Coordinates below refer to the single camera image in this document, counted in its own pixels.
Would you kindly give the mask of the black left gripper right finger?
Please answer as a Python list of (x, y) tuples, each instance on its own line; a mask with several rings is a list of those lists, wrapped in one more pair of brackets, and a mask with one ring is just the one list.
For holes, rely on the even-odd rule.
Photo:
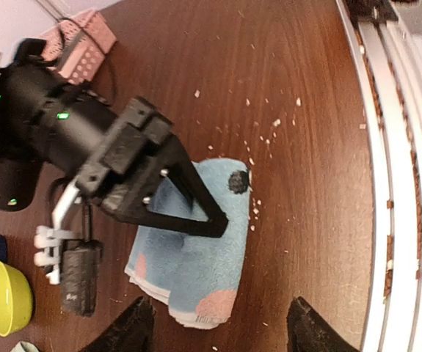
[(293, 298), (287, 315), (288, 351), (357, 352), (301, 296)]

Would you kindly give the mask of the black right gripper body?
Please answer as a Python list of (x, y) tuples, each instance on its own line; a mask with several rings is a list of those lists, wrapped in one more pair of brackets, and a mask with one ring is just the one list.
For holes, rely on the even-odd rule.
[(76, 150), (46, 158), (73, 175), (80, 194), (112, 218), (131, 224), (179, 224), (181, 218), (148, 210), (163, 178), (181, 177), (181, 142), (172, 123), (141, 97), (134, 98), (109, 126), (89, 155)]

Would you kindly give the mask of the patterned blue pastel towel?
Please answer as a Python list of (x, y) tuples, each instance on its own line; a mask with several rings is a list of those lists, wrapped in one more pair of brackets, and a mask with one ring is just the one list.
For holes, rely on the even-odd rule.
[(195, 168), (225, 212), (220, 238), (140, 226), (125, 266), (130, 282), (164, 303), (179, 324), (209, 330), (226, 323), (236, 300), (247, 243), (250, 171), (235, 159)]

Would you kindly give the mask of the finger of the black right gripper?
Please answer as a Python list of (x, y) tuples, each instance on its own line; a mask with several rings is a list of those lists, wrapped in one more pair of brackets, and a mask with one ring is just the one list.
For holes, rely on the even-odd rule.
[(122, 202), (122, 221), (145, 227), (188, 233), (194, 236), (221, 238), (225, 232), (225, 213), (208, 190), (193, 191), (208, 220), (198, 221), (154, 213), (143, 203), (143, 196), (127, 194)]
[(168, 139), (166, 151), (169, 170), (167, 177), (181, 192), (189, 206), (193, 206), (196, 201), (207, 216), (206, 222), (168, 216), (168, 229), (190, 235), (223, 235), (228, 219), (199, 176), (177, 136), (172, 135)]

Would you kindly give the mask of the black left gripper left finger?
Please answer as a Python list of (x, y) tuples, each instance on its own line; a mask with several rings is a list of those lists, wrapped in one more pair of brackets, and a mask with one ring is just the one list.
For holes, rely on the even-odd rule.
[(137, 298), (82, 351), (153, 351), (155, 314), (149, 298)]

